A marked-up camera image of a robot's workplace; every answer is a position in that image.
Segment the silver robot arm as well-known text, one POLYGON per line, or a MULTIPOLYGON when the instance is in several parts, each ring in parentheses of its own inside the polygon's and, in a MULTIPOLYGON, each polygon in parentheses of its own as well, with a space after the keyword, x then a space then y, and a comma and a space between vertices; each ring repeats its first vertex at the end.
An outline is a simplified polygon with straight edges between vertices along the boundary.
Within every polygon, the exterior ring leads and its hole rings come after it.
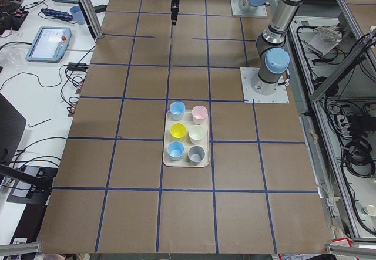
POLYGON ((251 80, 252 89, 263 95, 276 91, 281 75, 288 69, 289 54, 282 48, 285 35, 302 0, 280 0, 271 22, 257 38, 261 67, 251 80))
POLYGON ((246 12, 251 12, 259 9, 259 7, 264 6, 267 0, 241 0, 240 6, 246 12))

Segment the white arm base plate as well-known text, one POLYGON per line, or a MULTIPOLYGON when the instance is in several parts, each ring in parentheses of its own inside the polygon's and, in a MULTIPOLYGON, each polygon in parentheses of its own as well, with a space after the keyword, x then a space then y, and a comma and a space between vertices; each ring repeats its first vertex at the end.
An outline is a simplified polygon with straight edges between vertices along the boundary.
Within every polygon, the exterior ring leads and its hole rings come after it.
POLYGON ((268 84, 259 78, 259 68, 241 67, 241 84, 245 103, 289 104, 287 86, 280 77, 278 83, 268 84))

